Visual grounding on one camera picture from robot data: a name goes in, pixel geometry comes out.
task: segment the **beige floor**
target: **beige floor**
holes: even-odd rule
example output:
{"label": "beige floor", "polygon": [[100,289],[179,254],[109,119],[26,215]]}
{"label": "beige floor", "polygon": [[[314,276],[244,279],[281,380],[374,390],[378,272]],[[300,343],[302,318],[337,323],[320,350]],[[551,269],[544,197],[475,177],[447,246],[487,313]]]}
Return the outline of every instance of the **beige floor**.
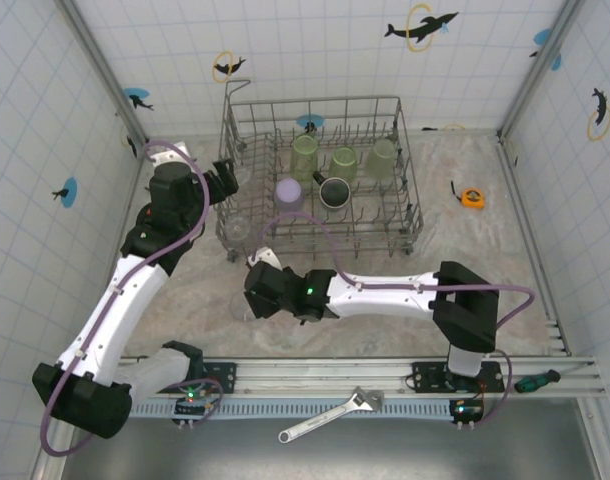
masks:
{"label": "beige floor", "polygon": [[[184,138],[190,152],[207,168],[217,158],[214,138]],[[491,283],[535,288],[534,276],[492,139],[472,136],[431,136],[412,141],[412,158],[425,226],[410,256],[395,252],[345,259],[357,274],[408,275],[437,270],[442,260],[463,263]],[[145,166],[134,207],[148,201],[143,186],[152,175]],[[459,188],[476,186],[486,195],[486,208],[462,207],[449,181]],[[133,208],[129,225],[133,225]],[[444,355],[447,341],[427,321],[403,317],[327,319],[299,326],[287,314],[243,322],[230,313],[230,300],[243,287],[247,269],[232,264],[214,234],[215,215],[205,235],[185,254],[168,283],[151,302],[126,347],[127,355],[151,354],[175,339],[196,345],[208,356],[344,357]],[[304,274],[311,268],[332,268],[329,258],[281,258],[283,265]],[[522,300],[503,293],[500,313]],[[498,346],[511,354],[548,352],[545,313],[540,301],[508,323],[498,334]]]}

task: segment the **yellow tape measure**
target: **yellow tape measure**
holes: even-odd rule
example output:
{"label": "yellow tape measure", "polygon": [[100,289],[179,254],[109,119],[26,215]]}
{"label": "yellow tape measure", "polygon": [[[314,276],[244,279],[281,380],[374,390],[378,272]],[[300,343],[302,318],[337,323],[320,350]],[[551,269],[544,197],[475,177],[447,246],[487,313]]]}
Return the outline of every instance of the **yellow tape measure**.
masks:
{"label": "yellow tape measure", "polygon": [[485,206],[485,195],[478,188],[466,188],[459,197],[456,195],[454,182],[452,184],[452,193],[464,207],[481,209]]}

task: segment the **silver wrench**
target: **silver wrench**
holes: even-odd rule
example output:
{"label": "silver wrench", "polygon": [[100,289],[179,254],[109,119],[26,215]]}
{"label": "silver wrench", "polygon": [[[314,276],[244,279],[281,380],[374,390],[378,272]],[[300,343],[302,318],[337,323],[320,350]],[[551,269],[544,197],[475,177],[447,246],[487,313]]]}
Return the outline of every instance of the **silver wrench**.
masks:
{"label": "silver wrench", "polygon": [[380,390],[372,390],[369,392],[363,391],[362,388],[356,387],[350,399],[343,405],[334,407],[331,410],[321,413],[309,420],[294,425],[292,428],[283,430],[278,434],[278,441],[281,443],[289,443],[302,437],[306,433],[316,430],[318,427],[328,424],[329,422],[341,418],[350,412],[363,410],[366,412],[378,412],[383,406],[384,394]]}

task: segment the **wire dish rack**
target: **wire dish rack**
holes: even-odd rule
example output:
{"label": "wire dish rack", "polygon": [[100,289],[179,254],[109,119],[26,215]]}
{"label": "wire dish rack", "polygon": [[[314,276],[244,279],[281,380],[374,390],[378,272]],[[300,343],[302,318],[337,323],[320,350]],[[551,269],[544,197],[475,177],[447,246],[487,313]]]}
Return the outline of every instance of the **wire dish rack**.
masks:
{"label": "wire dish rack", "polygon": [[[235,261],[238,255],[259,247],[262,228],[281,213],[274,204],[274,190],[277,182],[290,176],[292,143],[305,128],[318,140],[323,176],[328,176],[333,151],[343,145],[357,152],[358,174],[343,210],[325,210],[314,181],[304,187],[302,210],[326,225],[340,252],[354,252],[356,258],[360,251],[387,251],[392,256],[402,250],[410,254],[423,227],[423,216],[400,98],[259,101],[245,100],[242,91],[237,94],[240,99],[233,101],[232,95],[250,83],[228,82],[223,105],[219,158],[234,160],[240,183],[236,195],[216,205],[216,235],[227,249],[228,259]],[[398,158],[392,177],[379,182],[368,178],[363,166],[374,142],[383,137],[396,144]],[[315,258],[331,250],[320,227],[303,218],[281,220],[262,242],[277,254],[305,253]]]}

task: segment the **grid pattern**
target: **grid pattern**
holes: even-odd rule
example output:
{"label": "grid pattern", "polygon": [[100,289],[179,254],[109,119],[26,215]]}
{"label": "grid pattern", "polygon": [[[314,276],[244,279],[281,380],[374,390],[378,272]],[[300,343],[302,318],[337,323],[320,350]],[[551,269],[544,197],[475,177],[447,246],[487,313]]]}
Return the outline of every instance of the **grid pattern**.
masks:
{"label": "grid pattern", "polygon": [[[113,263],[136,161],[52,0],[0,0],[0,478],[27,478],[30,383],[87,320]],[[65,209],[52,191],[74,176]]]}
{"label": "grid pattern", "polygon": [[150,93],[154,111],[136,110],[147,132],[195,135],[219,131],[224,87],[212,69],[226,50],[246,60],[232,78],[254,81],[239,99],[394,93],[408,127],[498,128],[563,0],[428,1],[432,13],[417,9],[410,28],[458,15],[419,53],[384,37],[389,23],[405,29],[416,0],[79,3],[119,82]]}
{"label": "grid pattern", "polygon": [[610,396],[610,129],[587,133],[594,88],[610,108],[610,0],[587,2],[562,54],[513,139],[517,173],[573,351],[598,358]]}

